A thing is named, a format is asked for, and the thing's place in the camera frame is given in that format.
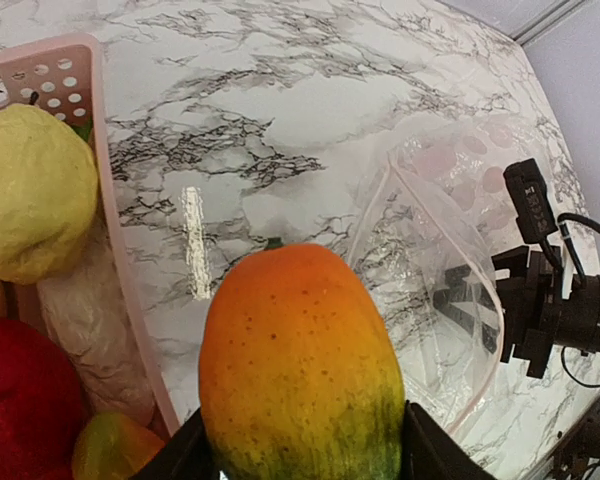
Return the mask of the red fake apple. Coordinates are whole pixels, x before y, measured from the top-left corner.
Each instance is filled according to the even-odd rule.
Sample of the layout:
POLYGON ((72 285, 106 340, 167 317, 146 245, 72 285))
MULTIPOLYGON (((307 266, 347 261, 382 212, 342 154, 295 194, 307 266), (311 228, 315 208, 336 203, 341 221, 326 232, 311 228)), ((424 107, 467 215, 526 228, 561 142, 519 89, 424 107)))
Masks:
POLYGON ((65 353, 33 327, 0 318, 0 479, 71 479, 86 418, 65 353))

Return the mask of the yellow fake peach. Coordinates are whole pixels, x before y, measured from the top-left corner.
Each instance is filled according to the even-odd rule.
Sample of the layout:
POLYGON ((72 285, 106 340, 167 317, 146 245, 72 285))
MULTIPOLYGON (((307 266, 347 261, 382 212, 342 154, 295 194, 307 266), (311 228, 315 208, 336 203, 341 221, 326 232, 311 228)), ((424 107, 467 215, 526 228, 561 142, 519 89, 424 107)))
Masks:
POLYGON ((33 284, 71 269, 99 199, 90 146, 45 110, 0 110, 0 279, 33 284))

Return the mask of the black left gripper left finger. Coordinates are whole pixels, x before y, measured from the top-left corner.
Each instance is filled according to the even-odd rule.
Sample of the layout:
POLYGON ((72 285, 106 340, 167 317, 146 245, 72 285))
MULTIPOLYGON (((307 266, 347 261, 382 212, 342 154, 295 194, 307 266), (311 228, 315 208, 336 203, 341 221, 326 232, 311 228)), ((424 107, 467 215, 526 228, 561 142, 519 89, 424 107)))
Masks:
POLYGON ((215 462, 200 410, 131 480, 213 480, 215 462))

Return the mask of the pale green fake cabbage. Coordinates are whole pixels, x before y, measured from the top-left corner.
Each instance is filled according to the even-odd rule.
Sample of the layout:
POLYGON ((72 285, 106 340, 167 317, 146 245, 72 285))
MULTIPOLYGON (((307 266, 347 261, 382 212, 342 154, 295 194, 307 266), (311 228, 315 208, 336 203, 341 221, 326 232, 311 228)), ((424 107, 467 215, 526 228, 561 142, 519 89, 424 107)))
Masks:
POLYGON ((72 361, 92 409, 149 425, 155 398, 102 219, 94 220, 75 268, 38 282, 37 292, 50 336, 72 361))

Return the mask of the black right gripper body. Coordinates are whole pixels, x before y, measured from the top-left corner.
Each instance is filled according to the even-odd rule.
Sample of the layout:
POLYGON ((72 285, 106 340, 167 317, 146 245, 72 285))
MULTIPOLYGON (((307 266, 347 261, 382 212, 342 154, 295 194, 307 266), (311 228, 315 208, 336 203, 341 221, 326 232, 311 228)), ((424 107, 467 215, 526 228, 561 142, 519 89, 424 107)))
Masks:
POLYGON ((565 294, 565 273, 527 246, 495 255, 492 262, 497 271, 509 272, 496 282, 504 311, 502 362, 526 360, 526 375, 540 379, 555 346, 600 353, 600 275, 565 294))

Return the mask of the clear zip top bag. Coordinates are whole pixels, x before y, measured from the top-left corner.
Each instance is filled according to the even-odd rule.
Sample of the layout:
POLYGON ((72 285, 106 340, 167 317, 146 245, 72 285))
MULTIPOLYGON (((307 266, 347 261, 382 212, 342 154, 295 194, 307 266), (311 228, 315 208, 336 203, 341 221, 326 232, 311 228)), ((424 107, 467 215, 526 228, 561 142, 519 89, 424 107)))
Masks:
POLYGON ((504 311, 492 257, 522 242, 503 173, 530 158, 550 179, 541 135, 518 115, 428 130, 402 125, 378 139, 357 190, 346 261, 385 321, 407 397, 448 433, 482 403, 501 358, 504 311), (495 354, 433 306, 445 271, 457 266, 469 266, 492 297, 495 354))

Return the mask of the orange fake tangerine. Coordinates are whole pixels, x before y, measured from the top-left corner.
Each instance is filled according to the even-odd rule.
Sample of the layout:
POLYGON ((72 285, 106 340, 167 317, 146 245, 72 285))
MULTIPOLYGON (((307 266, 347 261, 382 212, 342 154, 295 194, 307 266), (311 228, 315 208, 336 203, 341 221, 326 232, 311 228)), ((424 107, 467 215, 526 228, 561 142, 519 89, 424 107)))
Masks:
POLYGON ((250 254, 219 285, 200 412, 230 479, 396 479, 405 389, 384 320, 351 268, 311 243, 250 254))

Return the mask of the red orange fake fruit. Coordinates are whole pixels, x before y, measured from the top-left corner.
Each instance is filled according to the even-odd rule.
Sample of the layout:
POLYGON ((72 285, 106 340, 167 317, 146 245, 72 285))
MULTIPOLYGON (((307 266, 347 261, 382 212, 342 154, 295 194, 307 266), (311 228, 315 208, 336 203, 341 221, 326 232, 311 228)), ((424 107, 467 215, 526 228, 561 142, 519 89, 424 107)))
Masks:
POLYGON ((72 455, 74 479, 129 479, 165 446, 153 431, 119 412, 94 415, 80 432, 72 455))

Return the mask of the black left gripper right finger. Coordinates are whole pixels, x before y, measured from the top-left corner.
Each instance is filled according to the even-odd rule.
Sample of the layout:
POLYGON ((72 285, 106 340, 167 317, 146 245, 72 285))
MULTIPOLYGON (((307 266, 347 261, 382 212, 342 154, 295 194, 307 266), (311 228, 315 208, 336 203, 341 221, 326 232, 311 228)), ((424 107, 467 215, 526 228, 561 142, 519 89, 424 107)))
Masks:
POLYGON ((424 408, 405 403, 402 427, 403 480, 495 480, 475 463, 424 408))

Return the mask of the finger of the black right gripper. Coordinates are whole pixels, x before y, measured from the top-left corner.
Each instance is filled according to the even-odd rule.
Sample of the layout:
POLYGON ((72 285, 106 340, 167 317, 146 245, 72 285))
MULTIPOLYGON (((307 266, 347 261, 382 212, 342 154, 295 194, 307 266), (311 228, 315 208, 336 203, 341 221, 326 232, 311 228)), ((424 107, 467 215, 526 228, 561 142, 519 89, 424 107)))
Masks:
POLYGON ((444 290, 446 300, 450 303, 475 302, 479 305, 493 305, 485 284, 476 276, 469 266, 457 266, 445 271, 444 290))
POLYGON ((496 353, 500 327, 494 302, 487 292, 477 297, 464 297, 461 292, 435 292, 433 306, 470 336, 478 333, 484 349, 496 353))

